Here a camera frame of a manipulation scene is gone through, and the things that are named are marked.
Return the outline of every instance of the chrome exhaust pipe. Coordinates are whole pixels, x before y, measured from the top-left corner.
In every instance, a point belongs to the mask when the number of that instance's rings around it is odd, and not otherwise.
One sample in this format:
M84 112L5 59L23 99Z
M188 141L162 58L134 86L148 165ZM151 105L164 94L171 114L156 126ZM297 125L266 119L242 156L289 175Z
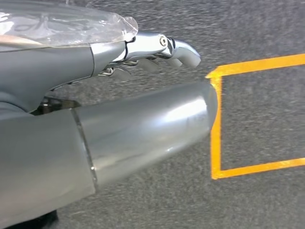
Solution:
M0 122L0 228L34 219L181 152L217 113L209 83Z
M216 93L207 83L75 109L99 186L203 139L216 111Z

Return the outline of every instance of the bolt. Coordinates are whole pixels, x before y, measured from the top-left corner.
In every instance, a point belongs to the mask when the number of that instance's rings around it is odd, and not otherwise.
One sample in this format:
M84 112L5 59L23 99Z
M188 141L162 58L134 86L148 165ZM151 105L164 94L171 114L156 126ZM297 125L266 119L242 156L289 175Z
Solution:
M167 45L167 40L166 40L166 38L166 37L163 37L163 36L161 36L160 37L160 44L162 45L162 46L166 46Z

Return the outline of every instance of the asphalt pavement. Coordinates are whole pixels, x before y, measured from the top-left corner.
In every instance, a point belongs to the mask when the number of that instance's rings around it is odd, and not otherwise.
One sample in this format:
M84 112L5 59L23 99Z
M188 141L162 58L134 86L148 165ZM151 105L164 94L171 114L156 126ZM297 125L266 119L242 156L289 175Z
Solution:
M224 64L305 53L302 0L96 0L90 5L133 16L141 30L188 41L202 62L197 69L136 69L124 83L91 78L65 86L57 96L95 104L203 81ZM222 98L222 169L305 157L305 65L225 77ZM304 166L213 180L209 146L209 139L204 139L59 209L56 228L304 228Z

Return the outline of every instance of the yellow painted line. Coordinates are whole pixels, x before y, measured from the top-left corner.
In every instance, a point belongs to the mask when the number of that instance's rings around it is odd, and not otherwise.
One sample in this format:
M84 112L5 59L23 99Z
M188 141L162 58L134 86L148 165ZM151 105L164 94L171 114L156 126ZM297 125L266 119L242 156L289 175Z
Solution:
M241 73L291 67L305 64L305 54L281 56L269 59L232 63L221 65L210 72L206 78L215 88L218 97L218 111L213 128L211 131L211 171L212 179L234 177L246 174L265 172L276 169L305 166L304 158L297 158L285 161L277 161L260 165L239 167L221 170L221 89L222 77Z

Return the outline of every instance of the plastic bag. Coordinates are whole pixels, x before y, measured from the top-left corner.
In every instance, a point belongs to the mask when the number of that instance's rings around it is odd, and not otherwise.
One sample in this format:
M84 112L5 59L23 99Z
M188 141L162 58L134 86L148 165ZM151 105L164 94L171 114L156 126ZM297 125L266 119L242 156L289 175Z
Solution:
M137 22L116 13L66 4L0 0L0 43L20 48L130 41Z

